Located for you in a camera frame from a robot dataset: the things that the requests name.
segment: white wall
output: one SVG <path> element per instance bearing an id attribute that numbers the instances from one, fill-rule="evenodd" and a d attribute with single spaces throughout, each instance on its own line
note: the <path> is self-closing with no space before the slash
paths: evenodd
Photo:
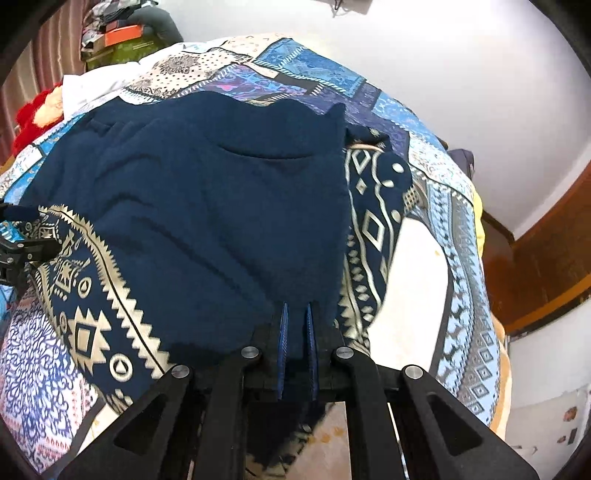
<path id="1" fill-rule="evenodd" d="M 554 478 L 582 440 L 590 398 L 589 385 L 584 385 L 552 400 L 511 409 L 505 440 L 535 468 L 540 480 Z M 566 420 L 564 414 L 572 407 L 576 415 Z"/>
<path id="2" fill-rule="evenodd" d="M 356 1 L 367 4 L 344 5 Z M 485 208 L 512 231 L 570 185 L 591 141 L 591 79 L 528 0 L 373 0 L 366 15 L 336 17 L 331 3 L 160 1 L 187 41 L 277 31 L 364 75 L 474 151 Z"/>
<path id="3" fill-rule="evenodd" d="M 511 408 L 540 403 L 591 383 L 591 301 L 511 342 Z"/>

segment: bed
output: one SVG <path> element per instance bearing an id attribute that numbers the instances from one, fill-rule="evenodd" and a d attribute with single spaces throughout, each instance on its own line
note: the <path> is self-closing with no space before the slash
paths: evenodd
<path id="1" fill-rule="evenodd" d="M 280 34 L 176 44 L 117 67 L 64 78 L 64 121 L 25 148 L 0 177 L 6 202 L 18 204 L 41 165 L 51 161 L 53 145 L 86 112 L 116 96 L 139 105 L 211 90 L 259 106 L 291 98 L 317 113 L 344 103 L 348 122 L 388 134 L 394 152 L 411 166 L 414 188 L 395 251 L 388 262 L 371 267 L 387 278 L 378 301 L 367 303 L 357 288 L 356 246 L 349 239 L 351 262 L 344 265 L 336 323 L 348 345 L 378 364 L 421 365 L 504 435 L 511 375 L 480 262 L 482 204 L 411 110 L 361 75 Z M 377 223 L 378 231 L 385 228 Z M 16 241 L 27 233 L 27 225 L 18 227 L 3 222 L 0 229 Z M 133 399 L 92 385 L 60 341 L 34 287 L 21 298 L 10 289 L 2 293 L 0 415 L 33 466 L 53 478 Z M 315 428 L 303 421 L 271 464 L 250 465 L 248 475 L 311 478 L 314 468 L 318 478 L 341 478 L 347 465 L 344 409 L 333 405 Z"/>

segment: white cloth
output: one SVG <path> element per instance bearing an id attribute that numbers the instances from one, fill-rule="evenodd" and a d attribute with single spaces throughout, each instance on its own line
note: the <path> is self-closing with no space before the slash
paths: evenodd
<path id="1" fill-rule="evenodd" d="M 431 367 L 447 295 L 447 261 L 418 220 L 402 221 L 382 309 L 368 328 L 371 358 L 402 369 Z"/>
<path id="2" fill-rule="evenodd" d="M 107 65 L 83 75 L 64 75 L 61 89 L 64 120 L 69 120 L 79 110 L 97 98 L 119 90 L 133 82 L 137 77 L 148 72 L 157 61 L 179 53 L 193 45 L 192 43 L 175 43 L 144 57 L 140 61 Z"/>

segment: pile of clothes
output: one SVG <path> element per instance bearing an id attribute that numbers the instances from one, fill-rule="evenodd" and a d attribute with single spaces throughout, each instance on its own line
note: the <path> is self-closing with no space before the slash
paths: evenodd
<path id="1" fill-rule="evenodd" d="M 167 11 L 154 0 L 107 0 L 86 14 L 81 58 L 87 70 L 138 61 L 183 38 Z"/>

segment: orange box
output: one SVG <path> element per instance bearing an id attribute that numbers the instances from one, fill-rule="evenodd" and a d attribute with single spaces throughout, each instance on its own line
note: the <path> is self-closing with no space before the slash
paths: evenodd
<path id="1" fill-rule="evenodd" d="M 121 43 L 133 38 L 140 38 L 144 31 L 141 25 L 130 25 L 129 27 L 121 27 L 107 32 L 104 36 L 104 47 L 110 47 L 116 43 Z"/>

